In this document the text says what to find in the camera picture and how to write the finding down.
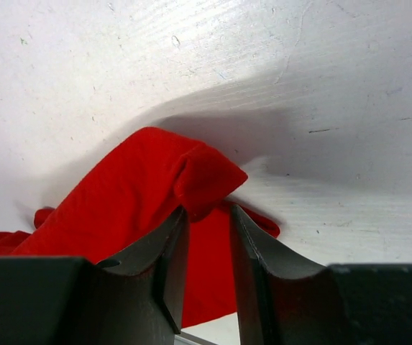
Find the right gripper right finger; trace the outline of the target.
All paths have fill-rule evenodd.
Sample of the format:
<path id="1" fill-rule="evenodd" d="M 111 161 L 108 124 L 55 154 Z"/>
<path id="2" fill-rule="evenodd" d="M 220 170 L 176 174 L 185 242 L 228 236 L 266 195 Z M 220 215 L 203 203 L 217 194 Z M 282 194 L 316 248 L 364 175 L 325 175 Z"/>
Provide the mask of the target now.
<path id="1" fill-rule="evenodd" d="M 318 264 L 232 206 L 242 344 L 412 344 L 412 264 Z"/>

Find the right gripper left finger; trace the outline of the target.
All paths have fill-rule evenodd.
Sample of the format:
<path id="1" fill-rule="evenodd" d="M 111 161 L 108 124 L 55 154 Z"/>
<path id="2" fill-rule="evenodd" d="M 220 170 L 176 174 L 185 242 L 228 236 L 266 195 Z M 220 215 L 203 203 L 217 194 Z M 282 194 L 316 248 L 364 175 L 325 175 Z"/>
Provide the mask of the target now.
<path id="1" fill-rule="evenodd" d="M 0 344 L 172 344 L 180 333 L 189 223 L 177 208 L 97 264 L 0 257 Z"/>

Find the red t shirt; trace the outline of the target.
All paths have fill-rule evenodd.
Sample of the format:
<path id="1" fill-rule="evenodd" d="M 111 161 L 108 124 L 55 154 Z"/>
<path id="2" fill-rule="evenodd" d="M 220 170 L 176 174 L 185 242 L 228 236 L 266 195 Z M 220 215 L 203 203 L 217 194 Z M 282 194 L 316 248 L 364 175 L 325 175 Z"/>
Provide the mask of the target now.
<path id="1" fill-rule="evenodd" d="M 191 223 L 183 327 L 237 309 L 230 193 L 247 174 L 204 142 L 145 127 L 100 161 L 35 230 L 0 232 L 0 256 L 79 256 L 100 262 L 158 227 L 177 207 Z"/>

